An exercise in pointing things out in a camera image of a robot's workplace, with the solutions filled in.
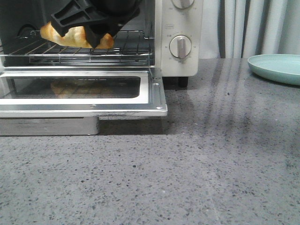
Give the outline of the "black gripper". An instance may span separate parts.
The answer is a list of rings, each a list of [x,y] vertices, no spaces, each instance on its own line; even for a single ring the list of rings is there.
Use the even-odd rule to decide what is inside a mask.
[[[70,0],[51,14],[51,25],[61,37],[70,28],[84,26],[86,38],[95,48],[105,34],[114,37],[140,13],[140,0]]]

